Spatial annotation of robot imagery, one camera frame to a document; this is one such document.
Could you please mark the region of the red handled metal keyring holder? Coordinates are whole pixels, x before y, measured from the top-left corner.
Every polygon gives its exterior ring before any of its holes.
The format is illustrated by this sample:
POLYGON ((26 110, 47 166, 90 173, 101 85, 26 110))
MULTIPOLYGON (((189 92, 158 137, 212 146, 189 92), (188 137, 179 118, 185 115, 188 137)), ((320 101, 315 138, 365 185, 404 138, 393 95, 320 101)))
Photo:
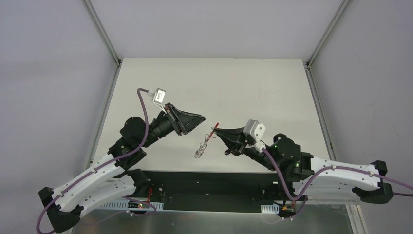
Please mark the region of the red handled metal keyring holder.
POLYGON ((217 122, 215 126, 211 128, 211 132, 205 135, 204 141, 200 143, 199 148, 194 153, 195 158, 200 158, 204 154, 205 149, 208 147, 208 142, 211 138, 217 138, 215 130, 216 128, 218 128, 219 124, 220 123, 217 122))

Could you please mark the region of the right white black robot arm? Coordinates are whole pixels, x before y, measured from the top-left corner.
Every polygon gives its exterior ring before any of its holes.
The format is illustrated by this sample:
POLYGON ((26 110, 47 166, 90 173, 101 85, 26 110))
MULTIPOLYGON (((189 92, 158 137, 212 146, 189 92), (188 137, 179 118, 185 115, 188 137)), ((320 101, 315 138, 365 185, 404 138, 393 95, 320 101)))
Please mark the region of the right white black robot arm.
POLYGON ((362 202, 386 204, 394 196, 391 184, 383 181, 384 161, 354 165, 331 161, 303 152, 301 146, 284 134, 276 134, 267 145, 257 133, 246 128, 214 128, 214 134, 227 147, 225 155, 245 155, 278 178, 277 195, 284 200, 309 196, 357 197, 362 202))

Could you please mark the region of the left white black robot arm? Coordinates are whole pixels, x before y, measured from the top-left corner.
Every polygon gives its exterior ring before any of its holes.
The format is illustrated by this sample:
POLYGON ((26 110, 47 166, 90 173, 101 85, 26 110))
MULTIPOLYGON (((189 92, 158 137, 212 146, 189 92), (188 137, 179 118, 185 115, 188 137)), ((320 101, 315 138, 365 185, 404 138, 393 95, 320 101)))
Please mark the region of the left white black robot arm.
POLYGON ((206 119, 171 103, 165 108, 151 124, 140 117, 129 118, 120 130, 122 137, 96 164, 62 186, 39 191, 55 233, 71 229, 86 214, 109 201, 130 195, 147 196, 147 177, 140 169, 131 169, 146 156, 143 149, 171 132, 186 135, 206 119))

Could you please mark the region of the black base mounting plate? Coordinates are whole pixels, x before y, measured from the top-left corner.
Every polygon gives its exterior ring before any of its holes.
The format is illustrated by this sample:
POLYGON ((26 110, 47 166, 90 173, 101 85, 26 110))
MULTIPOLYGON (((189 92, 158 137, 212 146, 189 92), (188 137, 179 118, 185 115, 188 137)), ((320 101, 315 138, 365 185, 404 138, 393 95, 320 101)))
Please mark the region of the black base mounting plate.
POLYGON ((289 201, 276 173, 141 172, 147 182, 132 196, 163 203, 167 211, 259 213, 289 201))

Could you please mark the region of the left aluminium frame post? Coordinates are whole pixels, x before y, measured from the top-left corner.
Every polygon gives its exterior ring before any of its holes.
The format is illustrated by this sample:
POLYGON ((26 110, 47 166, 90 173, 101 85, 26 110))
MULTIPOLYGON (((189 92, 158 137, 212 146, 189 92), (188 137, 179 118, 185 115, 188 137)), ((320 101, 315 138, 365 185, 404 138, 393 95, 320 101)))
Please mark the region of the left aluminium frame post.
POLYGON ((86 12, 88 13, 97 33, 99 34, 103 44, 105 45, 106 49, 108 50, 112 60, 116 64, 117 67, 121 66, 122 59, 118 56, 115 47, 113 46, 109 35, 107 34, 104 25, 102 24, 96 9, 93 6, 91 0, 82 0, 82 4, 85 7, 86 12))

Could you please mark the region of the aluminium frame post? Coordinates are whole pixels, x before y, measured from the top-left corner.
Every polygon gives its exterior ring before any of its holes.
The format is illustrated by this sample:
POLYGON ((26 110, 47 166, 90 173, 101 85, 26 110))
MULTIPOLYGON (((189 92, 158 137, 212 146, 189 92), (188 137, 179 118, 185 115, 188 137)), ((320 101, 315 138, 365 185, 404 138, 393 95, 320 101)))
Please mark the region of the aluminium frame post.
POLYGON ((319 42, 317 43, 314 51, 312 52, 310 58, 306 62, 306 66, 308 69, 312 67, 318 56, 321 54, 323 48, 328 43, 330 37, 332 36, 334 30, 336 29, 338 23, 340 22, 341 18, 344 16, 347 8, 352 3, 352 0, 342 0, 338 9, 334 13, 332 19, 330 20, 327 28, 325 29, 323 35, 321 36, 319 42))
POLYGON ((117 67, 121 66, 122 59, 118 56, 115 47, 113 46, 109 35, 107 34, 104 25, 102 24, 96 9, 93 6, 91 0, 82 0, 82 4, 85 7, 86 12, 88 13, 97 33, 99 34, 103 44, 105 45, 106 49, 108 50, 112 60, 116 64, 117 67))

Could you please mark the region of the right aluminium frame post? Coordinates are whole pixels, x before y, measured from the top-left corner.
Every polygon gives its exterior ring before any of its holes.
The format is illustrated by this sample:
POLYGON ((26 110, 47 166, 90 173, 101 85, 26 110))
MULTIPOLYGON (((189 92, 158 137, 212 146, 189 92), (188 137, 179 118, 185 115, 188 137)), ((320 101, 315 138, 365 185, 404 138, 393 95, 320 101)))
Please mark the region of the right aluminium frame post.
POLYGON ((336 29, 338 23, 340 22, 341 18, 344 16, 347 8, 352 3, 352 0, 342 0, 338 9, 334 13, 332 19, 330 20, 327 28, 325 29, 323 35, 321 36, 319 42, 317 43, 314 51, 312 52, 310 58, 306 62, 306 66, 308 69, 312 67, 318 56, 321 54, 323 48, 328 43, 330 37, 332 36, 334 30, 336 29))

